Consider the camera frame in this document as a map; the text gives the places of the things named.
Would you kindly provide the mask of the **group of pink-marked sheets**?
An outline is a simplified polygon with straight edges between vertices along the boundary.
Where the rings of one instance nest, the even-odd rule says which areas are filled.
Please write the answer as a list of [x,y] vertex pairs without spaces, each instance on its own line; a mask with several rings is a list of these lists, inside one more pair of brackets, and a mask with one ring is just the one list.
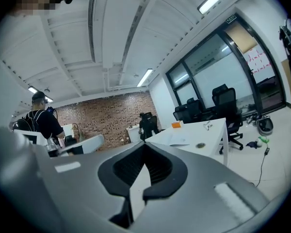
[[259,44],[243,54],[256,83],[275,76],[273,67],[265,51]]

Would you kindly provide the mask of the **small white desk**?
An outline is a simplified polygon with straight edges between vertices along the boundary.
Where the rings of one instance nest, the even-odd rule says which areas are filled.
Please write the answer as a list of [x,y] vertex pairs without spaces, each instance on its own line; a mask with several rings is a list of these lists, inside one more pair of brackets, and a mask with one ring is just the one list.
[[139,134],[139,125],[132,126],[131,128],[126,128],[126,130],[128,132],[131,143],[139,143],[142,141]]

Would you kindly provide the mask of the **white paper sheets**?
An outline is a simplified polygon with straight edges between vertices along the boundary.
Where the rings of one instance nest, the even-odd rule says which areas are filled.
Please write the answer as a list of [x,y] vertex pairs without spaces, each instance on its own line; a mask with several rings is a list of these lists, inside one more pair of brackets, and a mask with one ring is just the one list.
[[189,145],[189,140],[185,137],[185,135],[172,133],[167,140],[168,146],[186,146]]

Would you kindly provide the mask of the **brown paper sheet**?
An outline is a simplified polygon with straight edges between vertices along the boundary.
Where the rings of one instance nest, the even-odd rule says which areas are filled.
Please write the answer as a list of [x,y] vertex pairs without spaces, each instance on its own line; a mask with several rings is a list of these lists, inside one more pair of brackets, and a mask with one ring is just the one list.
[[238,22],[229,25],[225,32],[237,45],[242,54],[245,54],[258,44],[255,38]]

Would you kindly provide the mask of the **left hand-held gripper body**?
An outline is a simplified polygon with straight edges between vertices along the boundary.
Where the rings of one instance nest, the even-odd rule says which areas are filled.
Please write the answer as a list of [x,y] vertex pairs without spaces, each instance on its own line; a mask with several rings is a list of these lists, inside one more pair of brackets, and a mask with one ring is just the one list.
[[43,137],[40,132],[31,132],[23,130],[14,130],[15,133],[20,133],[24,135],[32,144],[46,146],[48,144],[47,140]]

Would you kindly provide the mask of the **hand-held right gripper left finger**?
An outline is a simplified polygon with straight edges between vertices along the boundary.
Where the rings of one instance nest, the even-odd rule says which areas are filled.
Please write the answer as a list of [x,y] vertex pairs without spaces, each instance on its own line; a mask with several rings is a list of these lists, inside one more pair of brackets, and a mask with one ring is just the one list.
[[108,159],[137,146],[136,143],[112,150],[95,151],[88,154],[50,158],[42,155],[42,177],[52,198],[65,202],[73,218],[93,216],[109,220],[122,211],[129,211],[133,220],[145,208],[145,166],[141,166],[136,180],[129,186],[129,198],[111,195],[99,179],[99,167]]

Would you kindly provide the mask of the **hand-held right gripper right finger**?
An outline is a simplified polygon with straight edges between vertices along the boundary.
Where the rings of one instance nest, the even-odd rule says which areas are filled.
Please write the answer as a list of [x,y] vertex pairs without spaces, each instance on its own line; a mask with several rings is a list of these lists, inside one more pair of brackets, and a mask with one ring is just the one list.
[[134,233],[254,233],[278,209],[247,180],[220,162],[157,144],[188,169],[171,197],[150,200],[133,224]]

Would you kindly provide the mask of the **brown cardboard board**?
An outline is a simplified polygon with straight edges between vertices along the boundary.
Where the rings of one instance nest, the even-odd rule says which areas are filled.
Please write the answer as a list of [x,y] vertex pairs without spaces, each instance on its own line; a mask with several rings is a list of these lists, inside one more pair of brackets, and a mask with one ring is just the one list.
[[288,87],[289,87],[288,91],[289,91],[290,98],[287,100],[287,103],[289,104],[289,107],[291,108],[291,71],[290,71],[288,59],[282,62],[282,66],[283,66],[283,69],[287,78],[287,82],[288,82]]

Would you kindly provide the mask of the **black-framed glass partition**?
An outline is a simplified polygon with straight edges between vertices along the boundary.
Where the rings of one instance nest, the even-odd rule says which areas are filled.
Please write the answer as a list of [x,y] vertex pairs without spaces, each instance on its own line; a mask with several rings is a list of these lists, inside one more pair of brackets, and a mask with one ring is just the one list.
[[[244,116],[266,114],[285,106],[286,95],[278,65],[265,42],[242,17],[222,23],[199,44],[184,55],[166,76],[178,105],[187,100],[200,100],[203,110],[214,108],[212,91],[222,85],[234,88],[237,106]],[[265,51],[275,76],[256,83],[243,54],[225,29],[240,23]]]

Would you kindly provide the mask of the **white rounded desk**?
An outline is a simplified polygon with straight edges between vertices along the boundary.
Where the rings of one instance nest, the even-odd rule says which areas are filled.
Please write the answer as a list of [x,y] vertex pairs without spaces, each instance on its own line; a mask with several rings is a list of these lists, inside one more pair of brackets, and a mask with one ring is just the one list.
[[102,134],[99,134],[94,137],[83,140],[79,143],[75,143],[73,145],[65,147],[64,149],[60,149],[58,151],[58,155],[63,155],[64,153],[68,153],[79,147],[82,148],[82,154],[92,153],[99,149],[104,144],[104,142],[105,142],[104,136]]

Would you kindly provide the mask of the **white table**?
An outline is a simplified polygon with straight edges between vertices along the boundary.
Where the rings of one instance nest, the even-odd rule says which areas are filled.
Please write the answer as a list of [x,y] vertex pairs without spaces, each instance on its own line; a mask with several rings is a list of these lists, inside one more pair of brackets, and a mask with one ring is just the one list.
[[[167,128],[161,133],[145,140],[147,145],[153,145],[161,150],[181,159],[188,168],[193,166],[220,165],[228,168],[228,137],[226,119],[214,119],[212,127],[206,131],[203,124],[207,121],[183,124],[181,128]],[[168,146],[167,140],[170,134],[185,135],[190,144],[186,146]],[[196,148],[196,144],[205,143],[202,149]]]

